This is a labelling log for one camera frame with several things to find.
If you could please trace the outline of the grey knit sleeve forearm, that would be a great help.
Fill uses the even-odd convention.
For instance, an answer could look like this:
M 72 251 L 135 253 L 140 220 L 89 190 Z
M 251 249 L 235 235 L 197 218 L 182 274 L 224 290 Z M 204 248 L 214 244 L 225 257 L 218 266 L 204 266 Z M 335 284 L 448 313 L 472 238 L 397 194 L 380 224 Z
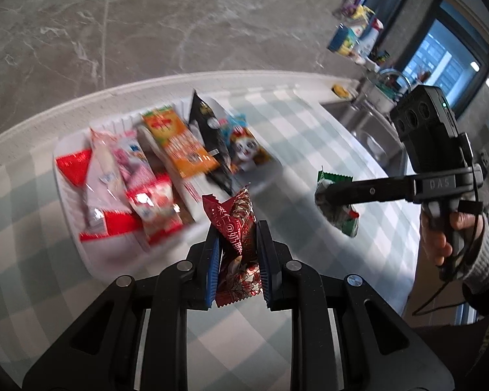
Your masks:
M 473 294 L 476 294 L 489 285 L 489 222 L 485 215 L 482 217 L 482 232 L 469 256 L 461 268 L 462 281 Z

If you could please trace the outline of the person right hand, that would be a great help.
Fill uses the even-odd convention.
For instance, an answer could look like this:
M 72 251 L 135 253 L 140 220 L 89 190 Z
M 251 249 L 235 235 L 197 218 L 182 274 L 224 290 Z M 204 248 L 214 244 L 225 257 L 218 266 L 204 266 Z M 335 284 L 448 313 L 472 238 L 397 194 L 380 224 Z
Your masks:
M 467 263 L 472 264 L 482 247 L 482 235 L 485 229 L 485 216 L 480 215 L 476 218 L 473 214 L 453 212 L 450 214 L 452 229 L 459 232 L 464 241 L 469 244 L 471 238 L 473 245 L 467 250 Z M 452 245 L 447 242 L 446 235 L 436 229 L 431 228 L 431 218 L 424 210 L 421 210 L 421 248 L 427 257 L 440 267 L 446 258 L 452 255 Z

